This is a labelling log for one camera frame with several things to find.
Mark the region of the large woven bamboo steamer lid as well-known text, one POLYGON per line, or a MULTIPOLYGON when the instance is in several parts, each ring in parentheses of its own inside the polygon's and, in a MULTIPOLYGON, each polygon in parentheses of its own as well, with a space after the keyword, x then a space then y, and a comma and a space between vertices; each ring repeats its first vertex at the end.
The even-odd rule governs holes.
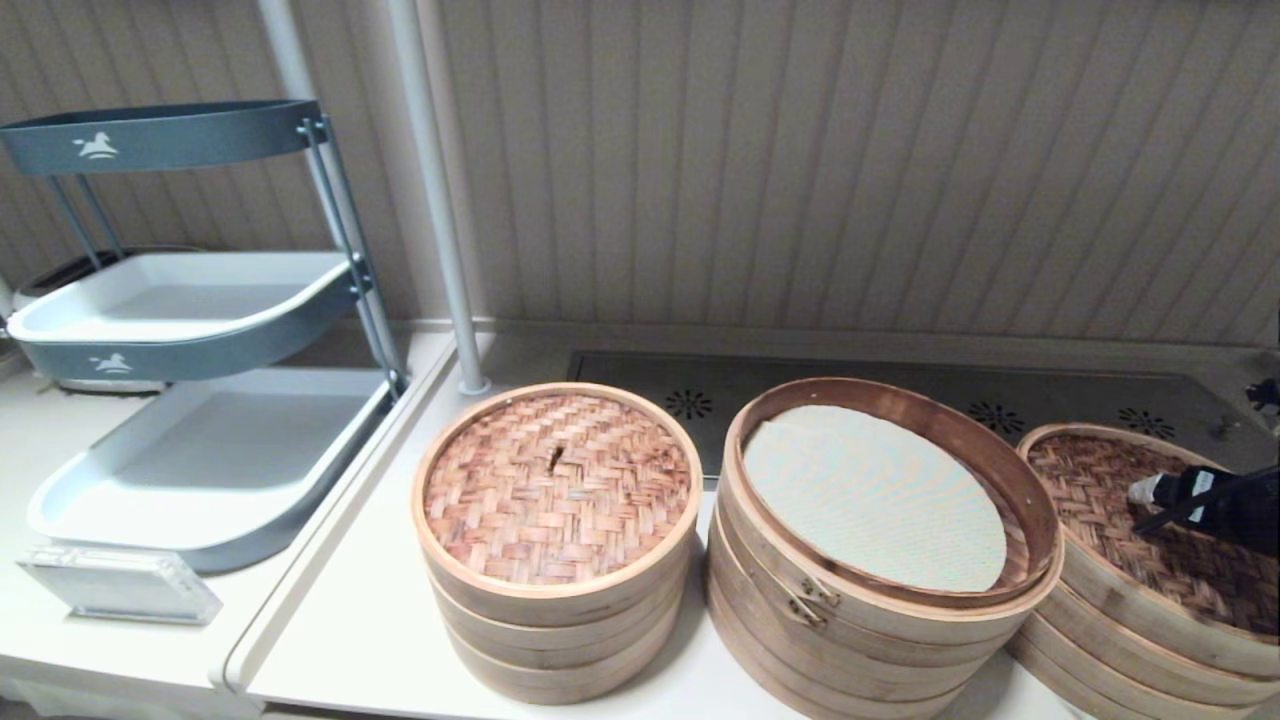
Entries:
POLYGON ((1102 612, 1188 659, 1280 678, 1280 561, 1176 524, 1148 536, 1152 515, 1132 483, 1207 459, 1133 430, 1041 427, 1018 452, 1050 492, 1062 528, 1061 582, 1102 612))

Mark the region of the white round steamer liner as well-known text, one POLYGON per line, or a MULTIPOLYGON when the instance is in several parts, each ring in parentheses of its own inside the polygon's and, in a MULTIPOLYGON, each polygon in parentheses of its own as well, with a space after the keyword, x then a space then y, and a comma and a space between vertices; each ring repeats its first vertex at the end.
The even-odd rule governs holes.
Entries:
POLYGON ((782 525, 856 571, 923 591, 982 592, 1004 570, 1004 523, 983 484, 891 421, 794 407, 750 434, 742 460, 782 525))

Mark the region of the large bamboo steamer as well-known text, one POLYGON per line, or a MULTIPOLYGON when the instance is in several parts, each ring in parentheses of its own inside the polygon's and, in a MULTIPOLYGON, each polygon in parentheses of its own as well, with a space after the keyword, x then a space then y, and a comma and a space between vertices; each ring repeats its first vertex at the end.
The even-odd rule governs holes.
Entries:
POLYGON ((724 546, 787 624, 832 635, 859 628, 916 644, 1005 644, 1062 574, 1065 539, 1053 502, 1028 462, 996 433, 932 398, 872 380, 788 382, 746 404, 724 438, 717 523, 724 546), (932 591, 878 577, 820 550, 785 524, 745 466, 748 439, 805 405, 863 411, 908 430, 972 471, 995 501, 1007 541, 1001 573, 983 591, 932 591))

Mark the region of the large bamboo steamer basket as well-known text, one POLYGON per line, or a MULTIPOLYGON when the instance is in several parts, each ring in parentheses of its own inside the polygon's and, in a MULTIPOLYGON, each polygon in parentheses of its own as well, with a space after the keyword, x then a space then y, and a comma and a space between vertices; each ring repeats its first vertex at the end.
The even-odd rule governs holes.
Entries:
POLYGON ((814 720, 932 720, 966 691, 961 684, 934 698, 918 701, 868 700, 838 691, 801 674, 797 666, 777 659, 760 644, 730 607, 716 580, 707 582, 705 597, 710 619, 740 666, 778 701, 814 720))
POLYGON ((745 568, 718 518, 708 530, 707 580, 758 642, 806 676, 838 691, 881 701, 934 698, 968 684, 1006 643, 1005 633, 973 644, 919 644, 878 635, 838 619, 812 625, 788 606, 790 596, 758 568, 745 568))

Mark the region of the small woven bamboo steamer lid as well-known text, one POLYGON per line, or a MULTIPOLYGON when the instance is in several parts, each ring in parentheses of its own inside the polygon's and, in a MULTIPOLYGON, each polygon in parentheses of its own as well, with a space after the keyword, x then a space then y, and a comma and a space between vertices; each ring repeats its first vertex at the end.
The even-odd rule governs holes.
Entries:
POLYGON ((690 434, 611 386, 525 386, 465 411, 415 473, 433 584, 497 623, 568 626, 662 594, 690 564, 703 498, 690 434))

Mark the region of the small bamboo steamer basket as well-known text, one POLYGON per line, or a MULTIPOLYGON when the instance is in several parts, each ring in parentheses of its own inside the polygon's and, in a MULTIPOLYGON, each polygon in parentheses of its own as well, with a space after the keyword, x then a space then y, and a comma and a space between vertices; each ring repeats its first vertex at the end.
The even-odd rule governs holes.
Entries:
POLYGON ((595 621, 562 626, 526 626, 500 623, 466 609, 438 582, 430 580, 438 607, 449 629, 472 647, 489 655, 516 655, 525 651, 559 652, 613 641, 616 637, 632 639, 657 624, 660 612, 676 602, 684 583, 684 577, 662 580, 635 605, 611 611, 595 621))
POLYGON ((649 635, 614 656, 572 667, 535 669, 498 661, 447 635, 461 662, 490 689, 530 705, 576 705, 604 696, 637 676, 667 646, 668 637, 649 635))
POLYGON ((682 593, 677 594, 676 602, 672 603, 666 611, 660 612, 655 625, 653 625, 650 629, 645 630, 643 634, 632 639, 627 639, 625 637, 616 637, 613 641, 599 642, 576 650, 559 651, 559 652, 543 653, 543 652, 525 651, 516 655, 489 655, 489 653, 486 655, 506 664, 513 664, 517 666, 535 667, 535 669, 562 669, 562 667, 572 667, 594 661, 600 661, 603 659, 608 659, 626 648, 635 646, 637 642, 640 642, 645 637, 652 635, 654 632, 659 633, 667 632, 669 629, 672 619, 678 612, 678 607, 682 598, 684 598, 682 593))

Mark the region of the dark metal vented panel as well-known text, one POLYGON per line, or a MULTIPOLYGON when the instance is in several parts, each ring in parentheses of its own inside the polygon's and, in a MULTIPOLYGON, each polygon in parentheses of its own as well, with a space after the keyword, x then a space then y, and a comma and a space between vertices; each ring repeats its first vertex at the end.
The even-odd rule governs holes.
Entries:
POLYGON ((576 352, 570 379, 662 406, 694 438, 707 475, 722 466, 733 416, 791 380, 849 377, 924 395, 1010 445, 1046 424, 1091 423, 1165 439, 1234 470, 1270 464, 1280 438, 1185 375, 792 357, 576 352))

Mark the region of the white vertical pole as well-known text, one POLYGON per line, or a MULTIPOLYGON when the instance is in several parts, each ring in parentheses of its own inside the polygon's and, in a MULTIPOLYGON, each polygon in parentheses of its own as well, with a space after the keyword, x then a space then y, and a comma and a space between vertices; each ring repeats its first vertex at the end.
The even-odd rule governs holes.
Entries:
POLYGON ((483 372, 465 263, 456 232, 449 179, 442 149, 417 0, 384 0, 390 19, 401 86, 419 159, 445 304, 461 370, 460 392, 477 397, 490 391, 483 372))

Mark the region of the grey-blue rack tray white inside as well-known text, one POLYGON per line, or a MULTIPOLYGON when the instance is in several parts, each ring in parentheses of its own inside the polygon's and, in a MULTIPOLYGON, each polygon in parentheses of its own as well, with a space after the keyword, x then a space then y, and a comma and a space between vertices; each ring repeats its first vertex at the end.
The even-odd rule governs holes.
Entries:
POLYGON ((36 300, 8 329, 54 379, 206 380, 307 348, 366 286, 339 251, 145 254, 36 300))
POLYGON ((36 491, 29 527, 178 553, 202 575, 283 551, 390 406, 379 372, 269 368, 174 386, 36 491))

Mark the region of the grey-blue rack tray with horse logo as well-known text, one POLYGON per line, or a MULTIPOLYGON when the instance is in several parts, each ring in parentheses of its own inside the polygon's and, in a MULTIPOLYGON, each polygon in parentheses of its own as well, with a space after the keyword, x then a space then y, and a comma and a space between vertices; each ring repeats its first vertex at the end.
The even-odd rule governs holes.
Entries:
POLYGON ((168 104, 68 111, 0 126, 27 176, 86 176, 220 167, 324 143, 314 100, 168 104))

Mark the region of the clear acrylic warning sign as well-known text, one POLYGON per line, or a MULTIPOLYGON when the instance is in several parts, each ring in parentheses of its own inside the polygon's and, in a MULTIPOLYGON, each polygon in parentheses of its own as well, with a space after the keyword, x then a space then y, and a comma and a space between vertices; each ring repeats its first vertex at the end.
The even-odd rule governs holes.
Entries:
POLYGON ((173 551, 44 544, 15 565, 81 618, 205 626, 224 607, 173 551))

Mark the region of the grey-blue metal rack frame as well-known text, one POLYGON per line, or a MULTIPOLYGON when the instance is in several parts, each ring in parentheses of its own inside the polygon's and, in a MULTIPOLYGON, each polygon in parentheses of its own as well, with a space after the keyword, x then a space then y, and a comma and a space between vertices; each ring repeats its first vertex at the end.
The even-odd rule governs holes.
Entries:
POLYGON ((257 370, 357 313, 385 387, 406 368, 378 274, 342 211, 348 183, 332 118, 314 100, 201 102, 76 111, 0 129, 22 172, 56 195, 92 174, 224 167, 302 152, 333 237, 326 251, 156 252, 115 263, 15 313, 10 336, 45 374, 74 380, 206 380, 257 370))

